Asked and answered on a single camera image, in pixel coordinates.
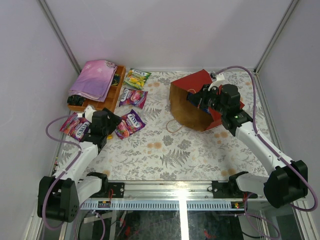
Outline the purple Fox's candy bag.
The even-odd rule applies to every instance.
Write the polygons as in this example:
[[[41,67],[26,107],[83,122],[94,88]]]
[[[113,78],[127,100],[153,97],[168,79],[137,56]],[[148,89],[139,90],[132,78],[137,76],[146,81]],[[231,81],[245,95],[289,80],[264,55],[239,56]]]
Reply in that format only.
[[[80,142],[88,132],[90,124],[86,118],[79,117],[78,114],[74,112],[63,123],[59,131]]]

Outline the red paper bag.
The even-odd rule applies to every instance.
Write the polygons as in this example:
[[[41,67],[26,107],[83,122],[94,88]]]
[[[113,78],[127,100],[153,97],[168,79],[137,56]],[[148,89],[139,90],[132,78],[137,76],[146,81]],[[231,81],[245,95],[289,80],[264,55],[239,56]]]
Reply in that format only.
[[[169,101],[174,119],[200,132],[222,125],[234,136],[237,128],[253,121],[243,109],[238,87],[212,81],[204,69],[173,81]]]

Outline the green Fox's candy bag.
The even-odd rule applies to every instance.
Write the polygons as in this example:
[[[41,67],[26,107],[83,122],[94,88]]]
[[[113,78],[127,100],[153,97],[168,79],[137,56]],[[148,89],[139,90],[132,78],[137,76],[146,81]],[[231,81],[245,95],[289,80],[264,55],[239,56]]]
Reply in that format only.
[[[124,79],[124,82],[131,87],[142,90],[147,79],[151,76],[150,72],[131,68]]]

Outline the blue tortilla chips bag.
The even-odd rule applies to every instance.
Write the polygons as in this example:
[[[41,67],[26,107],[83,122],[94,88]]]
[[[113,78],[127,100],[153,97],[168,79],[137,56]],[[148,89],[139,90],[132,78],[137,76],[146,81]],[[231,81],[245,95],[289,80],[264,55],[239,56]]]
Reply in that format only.
[[[212,93],[200,91],[197,93],[189,92],[186,99],[196,108],[202,110],[206,114],[210,114],[209,107],[213,104],[213,98],[214,95]]]

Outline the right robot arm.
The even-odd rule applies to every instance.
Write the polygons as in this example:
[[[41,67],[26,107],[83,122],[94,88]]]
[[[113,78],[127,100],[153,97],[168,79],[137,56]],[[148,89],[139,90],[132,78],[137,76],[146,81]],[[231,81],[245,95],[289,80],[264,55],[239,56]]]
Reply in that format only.
[[[254,193],[280,208],[308,194],[307,165],[302,160],[292,160],[258,130],[253,118],[242,109],[235,85],[205,84],[199,92],[189,93],[187,100],[201,110],[220,113],[223,127],[244,143],[267,171],[267,177],[247,171],[232,175],[227,188],[231,196]]]

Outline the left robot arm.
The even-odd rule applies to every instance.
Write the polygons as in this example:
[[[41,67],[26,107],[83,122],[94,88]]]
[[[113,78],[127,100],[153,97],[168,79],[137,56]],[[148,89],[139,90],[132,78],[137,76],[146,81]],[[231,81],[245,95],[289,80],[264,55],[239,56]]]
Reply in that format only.
[[[78,142],[71,142],[78,152],[73,159],[59,164],[52,176],[44,176],[38,187],[37,215],[43,219],[71,223],[76,218],[81,204],[97,195],[105,197],[110,192],[108,176],[104,173],[83,172],[107,143],[107,137],[121,123],[121,118],[107,108],[96,110],[92,106],[84,112],[65,116],[66,123],[83,120]]]

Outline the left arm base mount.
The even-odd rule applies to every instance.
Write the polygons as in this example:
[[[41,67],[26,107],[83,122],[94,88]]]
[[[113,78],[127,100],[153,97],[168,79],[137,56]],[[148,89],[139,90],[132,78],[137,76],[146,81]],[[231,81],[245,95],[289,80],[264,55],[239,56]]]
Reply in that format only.
[[[95,193],[90,193],[87,198],[112,198],[122,199],[125,193],[124,182],[109,182]]]

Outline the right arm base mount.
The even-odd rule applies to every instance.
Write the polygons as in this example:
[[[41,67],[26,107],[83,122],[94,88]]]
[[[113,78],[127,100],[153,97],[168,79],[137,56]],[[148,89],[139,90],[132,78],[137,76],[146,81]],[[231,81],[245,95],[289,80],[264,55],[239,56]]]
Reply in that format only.
[[[212,181],[212,192],[215,199],[239,199],[243,192],[233,181]]]

